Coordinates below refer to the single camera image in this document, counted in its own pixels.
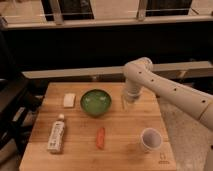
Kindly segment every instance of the wooden cutting board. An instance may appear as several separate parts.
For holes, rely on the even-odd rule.
[[[23,156],[20,171],[154,171],[176,170],[167,131],[155,95],[142,88],[134,104],[123,103],[124,83],[50,83]],[[82,95],[102,89],[112,98],[107,113],[91,118],[80,107]],[[65,93],[75,93],[74,108],[63,108]],[[47,150],[47,141],[58,114],[66,119],[62,154]],[[96,133],[105,127],[105,147],[96,147]],[[144,128],[153,127],[163,137],[160,149],[141,151],[139,139]]]

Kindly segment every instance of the cup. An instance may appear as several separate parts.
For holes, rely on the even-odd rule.
[[[161,134],[154,128],[145,128],[140,136],[140,146],[143,152],[149,153],[160,148],[162,144]]]

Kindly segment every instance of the green bowl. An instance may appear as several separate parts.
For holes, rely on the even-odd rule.
[[[81,108],[92,117],[99,117],[106,113],[110,105],[110,95],[100,89],[90,90],[81,98]]]

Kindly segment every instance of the bottle cap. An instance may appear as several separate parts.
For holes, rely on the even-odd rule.
[[[58,120],[59,120],[59,121],[64,121],[64,114],[60,113],[60,114],[58,115]]]

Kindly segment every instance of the floor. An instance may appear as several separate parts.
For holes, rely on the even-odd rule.
[[[202,171],[207,151],[213,142],[212,132],[163,98],[158,98],[158,102],[171,141],[177,171]],[[15,143],[11,141],[0,151],[0,170],[18,171],[20,162],[21,157]]]

